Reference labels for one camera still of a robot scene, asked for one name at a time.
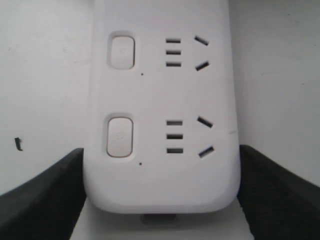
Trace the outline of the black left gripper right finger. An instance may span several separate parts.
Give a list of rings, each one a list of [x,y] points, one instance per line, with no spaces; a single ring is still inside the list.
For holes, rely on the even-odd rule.
[[[256,240],[318,240],[320,188],[241,145],[237,199]]]

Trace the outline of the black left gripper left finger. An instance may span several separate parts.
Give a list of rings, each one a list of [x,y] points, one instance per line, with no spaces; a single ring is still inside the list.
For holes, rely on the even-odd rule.
[[[0,196],[2,240],[69,240],[87,195],[82,148]]]

